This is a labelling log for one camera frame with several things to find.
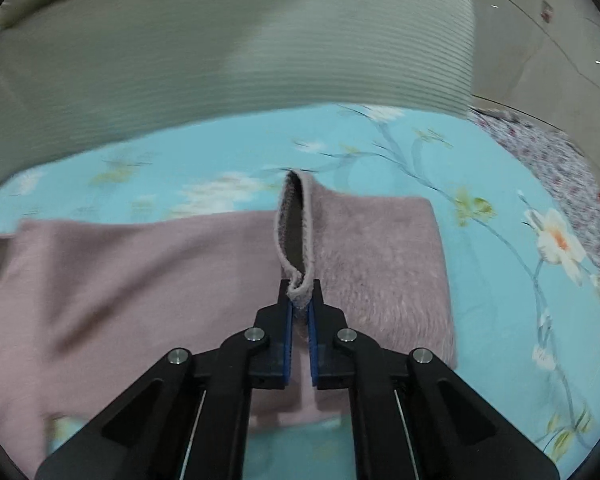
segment floor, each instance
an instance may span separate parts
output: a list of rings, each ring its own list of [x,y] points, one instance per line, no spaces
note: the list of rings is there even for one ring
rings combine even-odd
[[[475,105],[509,107],[564,130],[600,183],[600,13],[593,2],[474,5]]]

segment silver screw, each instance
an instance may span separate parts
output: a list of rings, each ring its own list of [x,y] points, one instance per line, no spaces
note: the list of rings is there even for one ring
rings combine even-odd
[[[249,341],[260,341],[264,337],[264,330],[257,326],[252,326],[244,331],[244,336]]]
[[[338,330],[338,339],[343,343],[351,343],[358,337],[358,333],[352,328],[341,328]]]
[[[181,365],[187,359],[189,359],[189,352],[184,348],[174,348],[169,352],[169,355],[167,355],[167,360],[172,365]]]
[[[431,362],[433,354],[431,350],[427,350],[426,348],[416,348],[413,351],[413,358],[419,363],[426,364]]]

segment folded clothing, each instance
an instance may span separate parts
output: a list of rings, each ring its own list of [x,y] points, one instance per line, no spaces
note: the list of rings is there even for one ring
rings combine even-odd
[[[455,367],[445,257],[429,200],[351,196],[290,172],[276,245],[296,316],[304,318],[317,278],[353,329],[394,351],[429,348]]]
[[[276,301],[280,257],[298,312],[315,276],[352,327],[388,348],[427,346],[453,362],[445,265],[428,201],[346,196],[302,173],[286,183],[278,215],[20,225],[0,268],[0,442],[27,475],[44,458],[49,418],[87,420],[171,348],[203,352],[251,326],[256,311]],[[293,183],[302,183],[300,193]],[[294,230],[288,205],[300,198],[304,226]],[[295,267],[287,258],[294,243],[304,245]],[[346,392],[312,389],[301,335],[294,334],[290,386],[254,391],[252,428],[348,409]]]

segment blue floral tablecloth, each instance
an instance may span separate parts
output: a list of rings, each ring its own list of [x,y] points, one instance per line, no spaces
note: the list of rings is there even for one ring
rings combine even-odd
[[[600,437],[598,270],[540,183],[468,121],[334,104],[181,126],[14,176],[0,188],[0,232],[22,217],[274,209],[289,168],[343,192],[431,201],[457,373],[570,475]],[[54,446],[78,427],[57,420]],[[309,474],[353,478],[349,421],[250,436],[245,478]]]

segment ribbed fabric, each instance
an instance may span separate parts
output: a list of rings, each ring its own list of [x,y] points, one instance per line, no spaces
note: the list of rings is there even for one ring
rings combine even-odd
[[[468,110],[470,0],[62,0],[0,33],[0,183],[104,142],[315,102]]]

